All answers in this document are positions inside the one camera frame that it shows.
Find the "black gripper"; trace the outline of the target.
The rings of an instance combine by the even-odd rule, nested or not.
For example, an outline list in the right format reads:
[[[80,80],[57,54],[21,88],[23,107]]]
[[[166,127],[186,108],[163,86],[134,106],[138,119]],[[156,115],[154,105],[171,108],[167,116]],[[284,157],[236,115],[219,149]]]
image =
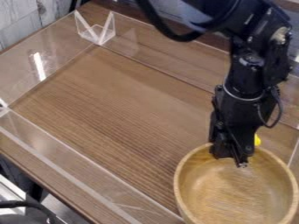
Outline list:
[[[224,85],[215,87],[210,115],[211,154],[216,159],[232,158],[236,167],[248,166],[255,154],[255,134],[264,126],[274,128],[279,118],[268,124],[274,109],[279,107],[279,88],[271,87],[251,101],[234,97]]]

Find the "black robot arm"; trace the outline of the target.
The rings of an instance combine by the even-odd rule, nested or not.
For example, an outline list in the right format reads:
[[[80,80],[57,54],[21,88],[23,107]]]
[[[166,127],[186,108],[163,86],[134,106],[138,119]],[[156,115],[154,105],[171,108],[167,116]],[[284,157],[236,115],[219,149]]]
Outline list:
[[[274,128],[283,114],[279,84],[291,70],[287,53],[290,17],[271,0],[182,0],[182,17],[198,32],[230,40],[230,69],[215,87],[210,116],[210,153],[248,165],[255,134]]]

